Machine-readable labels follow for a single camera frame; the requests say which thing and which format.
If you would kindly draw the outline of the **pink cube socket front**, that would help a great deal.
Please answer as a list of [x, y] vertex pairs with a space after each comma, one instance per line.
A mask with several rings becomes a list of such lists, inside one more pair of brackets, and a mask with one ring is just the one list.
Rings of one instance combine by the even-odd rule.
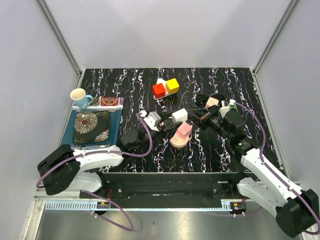
[[192, 132], [192, 126], [189, 125], [187, 122], [183, 122], [179, 128], [177, 129], [177, 135], [180, 137], [180, 138], [186, 138], [188, 137]]

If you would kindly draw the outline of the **round pink power strip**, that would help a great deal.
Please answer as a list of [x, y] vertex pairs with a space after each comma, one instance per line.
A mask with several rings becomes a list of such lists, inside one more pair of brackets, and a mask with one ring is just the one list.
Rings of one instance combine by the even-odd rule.
[[169, 142], [173, 147], [180, 149], [184, 148], [188, 144], [189, 140], [190, 134], [186, 135], [185, 137], [180, 137], [177, 133], [175, 133], [173, 137], [169, 140]]

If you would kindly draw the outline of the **red cube socket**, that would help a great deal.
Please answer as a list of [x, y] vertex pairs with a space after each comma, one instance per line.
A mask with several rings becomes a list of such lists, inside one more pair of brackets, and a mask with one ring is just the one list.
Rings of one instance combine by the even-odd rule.
[[160, 99], [166, 95], [166, 89], [162, 83], [157, 83], [152, 86], [152, 93], [155, 99]]

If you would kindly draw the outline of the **yellow cube socket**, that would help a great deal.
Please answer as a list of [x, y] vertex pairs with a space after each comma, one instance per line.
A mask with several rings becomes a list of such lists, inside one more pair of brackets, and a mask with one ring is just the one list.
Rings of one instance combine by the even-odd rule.
[[179, 90], [179, 83], [176, 78], [172, 78], [166, 81], [166, 90], [169, 94], [175, 94]]

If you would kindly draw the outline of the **white triangular power strip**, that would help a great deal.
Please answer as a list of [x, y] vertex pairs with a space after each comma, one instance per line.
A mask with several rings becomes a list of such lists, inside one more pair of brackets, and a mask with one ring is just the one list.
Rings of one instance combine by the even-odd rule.
[[159, 100], [174, 94], [168, 92], [166, 83], [167, 82], [165, 80], [158, 78], [156, 84], [152, 86], [152, 94], [154, 100]]

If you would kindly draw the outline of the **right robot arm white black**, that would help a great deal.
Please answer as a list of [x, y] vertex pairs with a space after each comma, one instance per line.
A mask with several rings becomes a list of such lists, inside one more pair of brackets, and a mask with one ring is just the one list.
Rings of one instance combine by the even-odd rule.
[[219, 108], [189, 108], [187, 113], [199, 127], [211, 128], [224, 138], [229, 155], [250, 170], [262, 183], [241, 174], [242, 179], [227, 185], [228, 195], [247, 197], [267, 210], [280, 229], [289, 237], [301, 233], [313, 235], [308, 229], [320, 224], [319, 197], [312, 190], [303, 190], [288, 179], [245, 134], [245, 121], [237, 107], [239, 103]]

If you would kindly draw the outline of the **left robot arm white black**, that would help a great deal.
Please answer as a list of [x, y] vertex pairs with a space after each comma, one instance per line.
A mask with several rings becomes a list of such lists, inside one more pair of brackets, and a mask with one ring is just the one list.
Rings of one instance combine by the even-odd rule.
[[149, 141], [147, 152], [143, 154], [124, 152], [117, 145], [94, 150], [73, 150], [70, 145], [64, 144], [37, 165], [40, 179], [36, 183], [36, 188], [44, 188], [48, 196], [72, 189], [89, 190], [95, 197], [103, 198], [108, 193], [107, 184], [102, 182], [97, 174], [87, 171], [103, 166], [118, 166], [125, 156], [142, 158], [149, 155], [153, 148], [153, 138], [160, 132], [159, 123], [170, 118], [172, 113], [143, 110], [135, 116], [145, 130], [142, 139]]

